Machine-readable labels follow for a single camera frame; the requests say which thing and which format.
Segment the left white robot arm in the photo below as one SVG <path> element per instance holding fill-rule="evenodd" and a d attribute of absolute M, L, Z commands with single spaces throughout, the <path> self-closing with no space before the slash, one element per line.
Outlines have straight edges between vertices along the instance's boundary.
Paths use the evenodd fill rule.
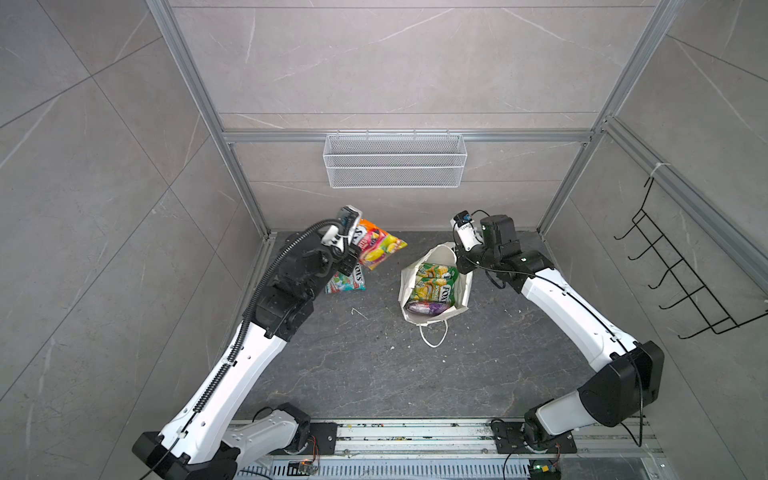
<path fill-rule="evenodd" d="M 259 280 L 216 367 L 169 423 L 134 443 L 133 454 L 150 472 L 162 479 L 232 479 L 241 467 L 270 453 L 306 449 L 311 418 L 289 403 L 244 426 L 231 421 L 313 313 L 314 300 L 335 274 L 351 274 L 359 256 L 350 235 L 341 235 L 329 222 L 289 238 Z"/>

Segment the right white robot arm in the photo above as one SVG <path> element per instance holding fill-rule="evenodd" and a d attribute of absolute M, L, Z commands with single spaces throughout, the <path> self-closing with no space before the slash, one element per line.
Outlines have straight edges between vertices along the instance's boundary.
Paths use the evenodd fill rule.
<path fill-rule="evenodd" d="M 520 245 L 507 215 L 475 223 L 467 211 L 451 221 L 456 267 L 483 271 L 499 289 L 511 287 L 535 304 L 571 340 L 594 374 L 582 386 L 529 410 L 521 427 L 524 444 L 542 452 L 556 438 L 598 423 L 622 424 L 641 416 L 659 396 L 665 356 L 652 342 L 638 342 L 592 307 L 537 250 Z"/>

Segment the green yellow Fox's candy bag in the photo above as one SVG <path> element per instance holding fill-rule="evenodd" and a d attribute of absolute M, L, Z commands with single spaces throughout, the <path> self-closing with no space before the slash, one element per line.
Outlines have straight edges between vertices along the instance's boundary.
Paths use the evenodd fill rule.
<path fill-rule="evenodd" d="M 459 272 L 454 266 L 422 263 L 416 270 L 414 287 L 408 297 L 410 301 L 455 303 L 455 284 Z"/>

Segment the white printed paper bag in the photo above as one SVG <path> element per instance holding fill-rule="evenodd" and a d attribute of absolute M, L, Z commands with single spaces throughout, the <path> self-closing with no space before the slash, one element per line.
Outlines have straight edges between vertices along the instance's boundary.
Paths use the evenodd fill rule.
<path fill-rule="evenodd" d="M 459 272 L 455 247 L 454 242 L 439 244 L 401 271 L 398 302 L 402 316 L 418 327 L 422 341 L 433 349 L 446 339 L 449 320 L 469 310 L 473 274 Z M 425 334 L 433 324 L 443 325 L 437 343 Z"/>

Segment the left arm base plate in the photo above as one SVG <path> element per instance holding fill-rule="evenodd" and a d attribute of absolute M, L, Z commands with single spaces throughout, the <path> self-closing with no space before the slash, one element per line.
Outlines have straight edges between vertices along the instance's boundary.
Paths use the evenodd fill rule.
<path fill-rule="evenodd" d="M 334 455 L 339 425 L 334 422 L 312 422 L 301 426 L 297 440 L 287 448 L 270 452 L 270 455 Z"/>

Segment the purple Fox's berries candy bag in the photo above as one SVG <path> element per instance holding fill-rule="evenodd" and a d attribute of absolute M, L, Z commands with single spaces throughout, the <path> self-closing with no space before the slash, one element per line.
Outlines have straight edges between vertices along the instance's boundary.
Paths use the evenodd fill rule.
<path fill-rule="evenodd" d="M 450 303 L 429 302 L 429 301 L 409 301 L 405 309 L 412 314 L 437 317 L 452 307 Z"/>

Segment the green Fox's mint candy bag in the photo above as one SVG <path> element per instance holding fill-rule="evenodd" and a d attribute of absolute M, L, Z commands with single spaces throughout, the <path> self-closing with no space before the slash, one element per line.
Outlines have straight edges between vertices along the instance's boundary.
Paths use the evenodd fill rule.
<path fill-rule="evenodd" d="M 346 291 L 364 291 L 366 289 L 364 274 L 361 265 L 356 265 L 350 275 L 344 275 L 337 272 L 325 286 L 327 294 L 340 293 Z"/>

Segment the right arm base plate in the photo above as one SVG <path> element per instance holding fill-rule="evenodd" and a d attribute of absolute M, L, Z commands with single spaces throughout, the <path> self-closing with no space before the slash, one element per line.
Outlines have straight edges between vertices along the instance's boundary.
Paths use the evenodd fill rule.
<path fill-rule="evenodd" d="M 499 454 L 576 454 L 570 431 L 552 436 L 536 423 L 492 419 L 488 426 Z"/>

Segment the pink Fox's fruit candy bag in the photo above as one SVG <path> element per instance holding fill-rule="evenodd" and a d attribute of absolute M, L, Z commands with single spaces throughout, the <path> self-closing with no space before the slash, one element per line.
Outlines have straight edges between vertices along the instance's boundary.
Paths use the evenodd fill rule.
<path fill-rule="evenodd" d="M 370 270 L 408 246 L 404 240 L 365 219 L 361 219 L 356 227 L 352 243 L 360 249 L 359 263 Z"/>

